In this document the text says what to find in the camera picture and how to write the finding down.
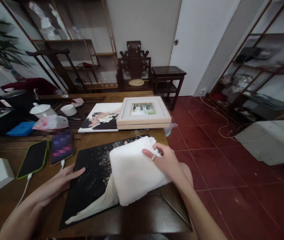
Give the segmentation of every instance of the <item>charging cable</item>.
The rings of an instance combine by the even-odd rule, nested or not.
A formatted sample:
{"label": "charging cable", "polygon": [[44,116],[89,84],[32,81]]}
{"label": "charging cable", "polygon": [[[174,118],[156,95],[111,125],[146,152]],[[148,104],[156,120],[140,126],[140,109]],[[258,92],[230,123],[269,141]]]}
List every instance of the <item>charging cable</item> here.
{"label": "charging cable", "polygon": [[61,161],[61,170],[60,170],[60,172],[61,172],[62,169],[64,168],[64,165],[65,165],[65,160],[62,160],[62,161]]}
{"label": "charging cable", "polygon": [[14,213],[14,211],[17,209],[17,207],[18,207],[18,206],[20,205],[20,203],[22,202],[22,199],[23,199],[23,197],[24,197],[24,195],[25,195],[26,189],[28,188],[29,181],[30,181],[31,177],[32,177],[32,173],[30,173],[30,174],[28,175],[28,181],[26,182],[26,186],[25,186],[24,192],[23,192],[23,194],[22,194],[22,197],[21,197],[21,199],[20,199],[18,205],[16,205],[15,209],[13,210],[13,212],[10,214],[10,216],[8,217],[8,219],[5,221],[5,223],[3,224],[3,226],[2,226],[0,232],[2,232],[2,230],[4,229],[4,227],[5,227],[6,223],[8,222],[8,220],[10,219],[10,217],[12,216],[12,214]]}
{"label": "charging cable", "polygon": [[[216,109],[217,109],[216,107],[212,107],[212,106],[210,106],[209,104],[206,104],[206,103],[203,101],[203,99],[201,98],[201,94],[200,94],[200,99],[201,99],[201,101],[202,101],[205,105],[209,106],[210,108],[213,108],[213,111],[214,111],[215,113],[221,115],[222,117],[224,117],[224,118],[226,119],[227,124],[226,124],[225,126],[222,126],[222,127],[219,128],[219,134],[220,134],[222,137],[232,139],[233,141],[236,141],[236,142],[246,143],[246,142],[255,142],[255,141],[257,141],[257,140],[260,140],[260,139],[263,138],[264,136],[270,134],[270,133],[266,133],[266,134],[262,135],[261,137],[259,137],[259,138],[257,138],[257,139],[254,139],[254,140],[251,140],[251,141],[240,141],[240,140],[234,139],[235,136],[230,137],[230,133],[233,132],[233,131],[231,130],[231,131],[228,133],[228,137],[225,137],[225,136],[223,136],[223,135],[221,134],[220,131],[221,131],[222,128],[227,127],[227,126],[229,125],[229,120],[228,120],[225,116],[223,116],[221,113],[217,112],[217,111],[216,111]],[[239,126],[238,129],[237,129],[237,131],[236,131],[236,133],[235,133],[235,135],[238,133],[239,129],[240,129],[242,126],[247,125],[247,124],[251,124],[251,123],[245,123],[245,124]]]}

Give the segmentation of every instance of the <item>framed photo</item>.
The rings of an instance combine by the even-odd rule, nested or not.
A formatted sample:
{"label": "framed photo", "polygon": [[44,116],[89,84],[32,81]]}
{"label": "framed photo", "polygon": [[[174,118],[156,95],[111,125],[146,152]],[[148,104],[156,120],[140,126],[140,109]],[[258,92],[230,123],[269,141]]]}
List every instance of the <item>framed photo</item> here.
{"label": "framed photo", "polygon": [[161,97],[124,98],[117,125],[170,123],[171,116]]}

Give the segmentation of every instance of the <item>red cushion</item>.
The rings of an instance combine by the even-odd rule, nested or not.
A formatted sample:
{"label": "red cushion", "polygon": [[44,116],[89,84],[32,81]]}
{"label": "red cushion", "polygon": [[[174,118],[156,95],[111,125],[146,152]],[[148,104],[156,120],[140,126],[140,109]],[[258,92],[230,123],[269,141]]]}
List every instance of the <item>red cushion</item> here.
{"label": "red cushion", "polygon": [[25,89],[31,94],[33,89],[37,88],[39,95],[51,95],[57,89],[56,86],[45,80],[44,78],[28,78],[25,82],[9,83],[1,86],[1,89],[14,88],[15,90]]}

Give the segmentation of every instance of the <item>framed wedding photo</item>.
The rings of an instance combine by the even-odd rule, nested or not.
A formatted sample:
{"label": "framed wedding photo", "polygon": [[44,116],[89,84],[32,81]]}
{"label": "framed wedding photo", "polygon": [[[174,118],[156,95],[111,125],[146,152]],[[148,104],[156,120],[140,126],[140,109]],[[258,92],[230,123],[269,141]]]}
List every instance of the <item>framed wedding photo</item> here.
{"label": "framed wedding photo", "polygon": [[170,122],[171,116],[161,97],[124,98],[116,121],[118,129],[134,129],[134,125],[137,128],[163,128]]}

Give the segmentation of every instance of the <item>green phone case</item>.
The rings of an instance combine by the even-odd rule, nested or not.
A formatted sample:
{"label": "green phone case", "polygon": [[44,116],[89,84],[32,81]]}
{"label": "green phone case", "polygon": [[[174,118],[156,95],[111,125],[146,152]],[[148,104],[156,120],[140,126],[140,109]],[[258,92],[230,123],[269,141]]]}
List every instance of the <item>green phone case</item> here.
{"label": "green phone case", "polygon": [[[25,160],[25,157],[28,155],[28,152],[29,152],[30,147],[32,147],[32,146],[35,145],[35,144],[32,144],[31,146],[29,146],[28,151],[26,152],[26,154],[25,154],[25,156],[24,156],[24,160]],[[31,172],[31,173],[36,173],[36,172],[38,172],[38,171],[40,171],[41,169],[44,168],[45,163],[46,163],[46,153],[47,153],[47,151],[48,151],[48,144],[49,144],[49,143],[47,143],[47,146],[46,146],[46,151],[45,151],[45,154],[44,154],[44,159],[43,159],[43,164],[42,164],[42,166],[41,166],[39,169],[37,169],[37,170],[35,170],[35,171]],[[18,178],[18,175],[19,175],[19,173],[20,173],[20,171],[21,171],[21,168],[22,168],[22,166],[23,166],[24,160],[23,160],[23,162],[22,162],[22,165],[21,165],[21,167],[20,167],[20,170],[19,170],[18,174],[16,175],[16,179],[26,178],[29,174],[31,174],[31,173],[29,173],[29,174],[27,174],[27,175],[24,175],[24,176]]]}

